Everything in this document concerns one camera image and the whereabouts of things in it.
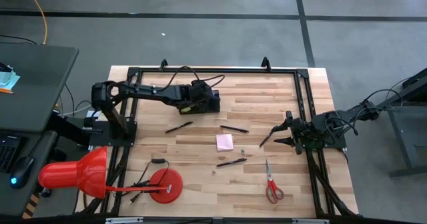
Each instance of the red scissors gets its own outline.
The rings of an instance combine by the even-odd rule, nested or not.
[[[285,197],[285,193],[278,187],[273,181],[272,172],[270,171],[270,165],[268,165],[268,161],[266,159],[267,166],[267,178],[268,178],[268,186],[267,186],[267,198],[273,204],[276,204],[278,200],[282,200]]]

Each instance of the lamp base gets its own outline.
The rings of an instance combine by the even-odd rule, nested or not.
[[[179,195],[181,195],[183,185],[181,175],[177,171],[172,169],[161,169],[159,171],[156,171],[149,180],[149,184],[158,184],[164,173],[165,177],[161,180],[159,186],[171,186],[169,192],[159,191],[158,193],[150,193],[149,195],[154,201],[158,203],[168,204],[175,201],[179,197]]]

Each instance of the wooden tabletop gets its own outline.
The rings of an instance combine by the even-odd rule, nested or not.
[[[127,69],[128,66],[111,67],[109,80],[125,80]],[[333,110],[326,70],[308,70],[316,112]],[[199,76],[205,79],[217,74]],[[142,84],[164,86],[170,79],[171,73],[144,73]],[[188,84],[194,79],[192,73],[179,73],[173,84]],[[293,76],[227,73],[224,81],[214,89],[220,91],[220,113],[180,115],[175,107],[159,101],[139,101],[137,140],[129,156],[125,186],[139,179],[150,159],[165,158],[170,162],[170,168],[182,176],[183,191],[170,204],[156,203],[144,194],[129,205],[134,194],[126,195],[122,198],[120,215],[315,217],[306,156],[296,155],[293,148],[273,142],[277,138],[289,137],[290,132],[274,133],[261,149],[258,147],[270,129],[284,121],[285,111],[292,111],[294,117],[299,117]],[[194,123],[165,134],[166,130],[187,121]],[[247,129],[249,133],[222,129],[220,125]],[[233,151],[217,151],[216,135],[223,133],[233,135]],[[245,163],[216,167],[219,163],[243,157],[242,149],[248,158]],[[332,187],[346,205],[357,212],[344,156],[337,150],[325,149],[324,152]],[[266,158],[276,185],[285,193],[285,198],[277,204],[271,204],[266,197]],[[165,165],[150,165],[143,180],[162,168]],[[322,207],[326,210],[324,191],[320,184],[319,187]]]

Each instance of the pen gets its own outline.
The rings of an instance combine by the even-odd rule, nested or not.
[[[225,129],[234,130],[234,131],[240,131],[242,133],[248,133],[249,132],[248,130],[245,130],[245,129],[240,129],[240,128],[236,128],[236,127],[228,127],[225,125],[220,125],[220,127],[225,128]]]
[[[228,161],[228,162],[226,162],[226,163],[218,164],[218,165],[216,165],[216,167],[223,167],[223,166],[225,166],[225,165],[230,165],[230,164],[234,164],[234,163],[239,163],[239,162],[246,161],[246,160],[247,160],[246,158],[240,158],[240,159],[237,159],[237,160],[235,160],[235,161]]]
[[[261,144],[260,144],[260,148],[264,145],[264,144],[266,144],[266,142],[268,141],[268,139],[272,136],[272,134],[273,134],[273,132],[272,131],[270,131],[270,134],[268,134],[268,136],[266,137],[266,138],[264,138],[264,140],[261,142]]]
[[[165,133],[169,133],[169,132],[171,132],[171,131],[178,130],[179,128],[182,128],[182,127],[188,126],[188,125],[190,125],[190,124],[192,124],[192,123],[193,123],[192,121],[188,121],[188,122],[186,122],[186,123],[184,123],[184,124],[180,125],[179,127],[174,127],[174,128],[172,128],[172,129],[170,129],[170,130],[165,131]]]

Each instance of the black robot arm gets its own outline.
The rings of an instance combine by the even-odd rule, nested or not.
[[[397,92],[395,93],[403,104],[402,97]],[[386,110],[391,103],[397,100],[396,97],[393,97],[379,105],[375,105],[368,98],[349,110],[329,111],[315,115],[312,121],[303,121],[300,118],[294,119],[292,113],[286,111],[286,120],[281,125],[275,126],[272,132],[284,131],[289,128],[291,137],[274,141],[295,147],[297,155],[302,153],[303,148],[345,148],[344,134],[352,129],[354,134],[358,135],[355,128],[356,121],[377,119],[381,111]]]
[[[114,88],[117,88],[115,95],[112,94]],[[165,87],[106,81],[92,86],[91,95],[92,107],[105,115],[115,138],[128,134],[125,117],[115,109],[117,104],[128,98],[161,101],[176,107],[180,114],[220,112],[219,92],[213,91],[205,81],[199,79],[192,81],[191,85]]]

